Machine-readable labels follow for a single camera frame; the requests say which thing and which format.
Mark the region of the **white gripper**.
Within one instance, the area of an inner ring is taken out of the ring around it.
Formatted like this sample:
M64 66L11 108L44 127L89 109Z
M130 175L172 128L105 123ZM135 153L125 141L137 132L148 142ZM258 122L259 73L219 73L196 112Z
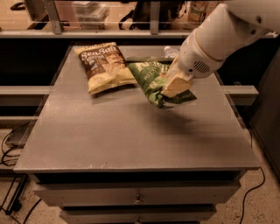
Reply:
M172 98L188 90L192 86L192 79L206 78L217 69L223 61L209 56L200 46L196 38L197 30L186 38L180 47L178 57L173 60L165 78L170 78L164 85L161 94Z

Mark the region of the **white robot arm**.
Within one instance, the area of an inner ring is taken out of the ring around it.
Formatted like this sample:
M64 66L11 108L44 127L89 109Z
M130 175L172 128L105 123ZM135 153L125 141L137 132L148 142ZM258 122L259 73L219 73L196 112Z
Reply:
M161 93L173 97L206 78L226 58L269 32L280 32L280 0L227 0L186 38Z

